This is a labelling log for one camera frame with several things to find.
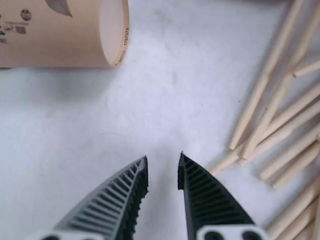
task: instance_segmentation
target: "white surface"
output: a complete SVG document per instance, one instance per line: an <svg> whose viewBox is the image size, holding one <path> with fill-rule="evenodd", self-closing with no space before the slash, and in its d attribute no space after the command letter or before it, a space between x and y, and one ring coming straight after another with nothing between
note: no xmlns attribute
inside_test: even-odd
<svg viewBox="0 0 320 240"><path fill-rule="evenodd" d="M150 187L135 239L187 239L180 152L206 168L222 158L286 9L275 0L133 0L119 68L0 72L1 239L53 227L143 155ZM296 79L287 102L318 77ZM273 191L255 177L265 164L218 175L262 227L319 170L313 164Z"/></svg>

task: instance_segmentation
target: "pile of wooden sticks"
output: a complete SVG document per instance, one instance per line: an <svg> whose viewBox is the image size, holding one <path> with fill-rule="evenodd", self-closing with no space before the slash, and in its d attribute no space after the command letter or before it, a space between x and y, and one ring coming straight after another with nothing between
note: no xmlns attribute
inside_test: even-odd
<svg viewBox="0 0 320 240"><path fill-rule="evenodd" d="M271 74L293 31L304 1L305 0L294 0L292 2L274 47L270 52L270 56L252 91L249 103L238 121L238 125L229 145L231 152L210 171L212 175L218 174L234 162L238 162L241 165L251 162L258 155L277 146L281 141L289 137L294 130L320 114L319 81L280 115L274 117L278 106L282 102L293 79L320 70L320 60L300 69L298 68L298 65L305 57L320 25L320 0L317 0L317 5L310 16L308 23L304 26L304 32L299 39L300 42L288 64L285 66L283 78L279 80L277 88L259 123L253 130L251 136L245 142L239 144L240 138L257 108L267 83L270 80ZM315 160L319 153L320 122L301 139L289 146L271 161L258 176L263 181L269 180L275 173L295 159L295 162L284 171L280 177L272 182L272 187L277 189ZM308 186L267 229L270 239L320 240L319 192L320 176Z"/></svg>
<svg viewBox="0 0 320 240"><path fill-rule="evenodd" d="M297 45L294 54L288 61L288 64L285 66L284 77L278 81L277 88L273 93L263 116L249 139L238 145L250 118L257 108L258 102L270 80L270 76L285 48L291 32L293 31L303 3L304 0L295 0L292 3L275 45L252 92L249 103L238 121L238 125L229 145L229 148L232 151L210 171L212 175L216 175L236 161L241 165L251 162L258 155L277 146L281 141L290 136L294 130L320 114L320 100L317 102L315 101L318 96L320 96L319 81L318 84L302 95L279 116L274 117L292 80L307 73L320 70L320 60L298 69L298 65L303 60L320 25L320 0L318 0L317 6L310 16L310 19L304 28L304 32L300 37L300 42ZM264 181L268 180L276 172L282 169L283 166L297 158L297 161L285 171L282 176L272 183L272 186L275 189L282 186L297 172L316 159L320 152L320 142L317 140L317 137L320 137L320 123L276 157L259 174L259 178Z"/></svg>
<svg viewBox="0 0 320 240"><path fill-rule="evenodd" d="M320 177L267 228L270 240L320 239L319 191Z"/></svg>

